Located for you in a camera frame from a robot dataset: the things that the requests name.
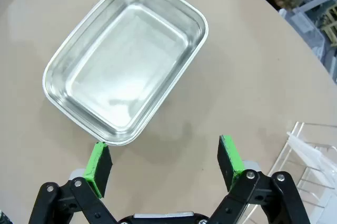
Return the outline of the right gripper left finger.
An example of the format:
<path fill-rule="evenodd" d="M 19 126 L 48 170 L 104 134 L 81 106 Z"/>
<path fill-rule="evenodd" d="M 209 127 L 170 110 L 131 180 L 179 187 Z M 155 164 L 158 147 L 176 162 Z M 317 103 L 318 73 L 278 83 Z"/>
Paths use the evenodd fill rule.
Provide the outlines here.
<path fill-rule="evenodd" d="M 101 201 L 112 165 L 108 145 L 96 143 L 82 175 L 63 186 L 41 185 L 29 223 L 70 223 L 76 212 L 83 213 L 88 223 L 117 223 Z"/>

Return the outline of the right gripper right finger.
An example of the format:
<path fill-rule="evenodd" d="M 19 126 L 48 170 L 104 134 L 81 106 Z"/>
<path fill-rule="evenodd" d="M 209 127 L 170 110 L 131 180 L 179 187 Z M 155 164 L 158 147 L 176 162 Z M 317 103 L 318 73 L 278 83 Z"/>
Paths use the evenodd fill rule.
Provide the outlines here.
<path fill-rule="evenodd" d="M 248 169 L 228 135 L 219 137 L 217 160 L 227 195 L 208 223 L 238 223 L 249 205 L 261 206 L 269 223 L 309 223 L 292 176 L 285 171 L 266 176 Z"/>

